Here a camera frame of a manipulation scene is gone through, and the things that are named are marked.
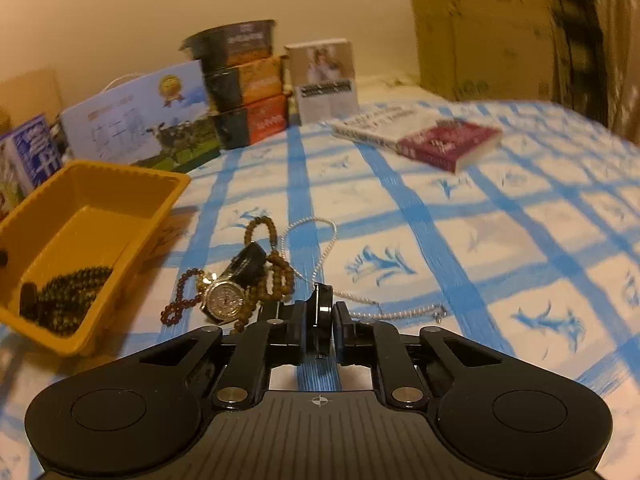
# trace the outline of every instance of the tablecloth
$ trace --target tablecloth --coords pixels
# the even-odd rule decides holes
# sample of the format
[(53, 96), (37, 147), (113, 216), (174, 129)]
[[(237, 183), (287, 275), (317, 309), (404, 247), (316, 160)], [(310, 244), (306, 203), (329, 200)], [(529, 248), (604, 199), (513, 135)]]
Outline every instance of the tablecloth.
[[(319, 273), (337, 290), (377, 300), (384, 312), (441, 302), (444, 328), (592, 388), (614, 417), (599, 472), (640, 478), (638, 149), (551, 104), (422, 104), (499, 124), (502, 146), (453, 175), (336, 139), (323, 124), (292, 127), (191, 172), (95, 356), (62, 359), (0, 326), (0, 480), (41, 472), (23, 425), (40, 390), (206, 323), (192, 309), (168, 328), (159, 313), (185, 270), (223, 270), (262, 214), (280, 231), (309, 216), (337, 223)], [(257, 235), (266, 242), (266, 232)], [(331, 235), (324, 224), (297, 228), (289, 261), (311, 276)], [(309, 293), (297, 280), (294, 298)], [(417, 333), (430, 322), (396, 325)], [(349, 370), (325, 360), (274, 376), (280, 388), (338, 390), (360, 384), (361, 372)]]

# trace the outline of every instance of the wristwatch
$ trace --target wristwatch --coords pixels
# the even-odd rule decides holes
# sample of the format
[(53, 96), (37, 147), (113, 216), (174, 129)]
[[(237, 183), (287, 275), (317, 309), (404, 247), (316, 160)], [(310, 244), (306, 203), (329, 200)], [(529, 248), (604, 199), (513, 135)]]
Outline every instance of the wristwatch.
[(264, 275), (267, 254), (256, 242), (242, 249), (219, 275), (203, 272), (196, 281), (202, 295), (200, 310), (215, 324), (238, 318), (246, 301), (247, 289)]

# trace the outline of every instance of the yellow plastic bin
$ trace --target yellow plastic bin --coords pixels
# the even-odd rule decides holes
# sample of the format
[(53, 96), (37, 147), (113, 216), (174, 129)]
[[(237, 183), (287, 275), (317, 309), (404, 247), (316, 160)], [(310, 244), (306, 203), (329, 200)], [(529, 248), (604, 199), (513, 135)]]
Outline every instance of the yellow plastic bin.
[[(0, 222), (0, 322), (60, 355), (88, 355), (156, 229), (190, 182), (179, 173), (76, 161)], [(78, 330), (62, 337), (19, 316), (20, 289), (76, 270), (113, 267)]]

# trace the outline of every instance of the blue box with cow picture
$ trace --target blue box with cow picture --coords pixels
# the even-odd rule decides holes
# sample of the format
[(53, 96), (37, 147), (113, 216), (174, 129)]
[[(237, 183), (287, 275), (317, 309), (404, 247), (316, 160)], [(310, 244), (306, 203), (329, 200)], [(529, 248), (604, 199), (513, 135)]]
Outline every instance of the blue box with cow picture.
[(60, 117), (75, 158), (187, 172), (220, 154), (199, 61), (133, 79)]

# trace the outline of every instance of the wall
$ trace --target wall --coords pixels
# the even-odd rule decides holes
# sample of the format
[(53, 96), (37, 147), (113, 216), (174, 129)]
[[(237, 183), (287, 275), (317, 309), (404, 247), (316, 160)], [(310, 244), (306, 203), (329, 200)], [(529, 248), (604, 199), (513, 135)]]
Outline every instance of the wall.
[(417, 73), (409, 0), (0, 0), (0, 80), (50, 65), (65, 104), (119, 75), (186, 59), (203, 28), (274, 18), (285, 43), (350, 38), (359, 75)]

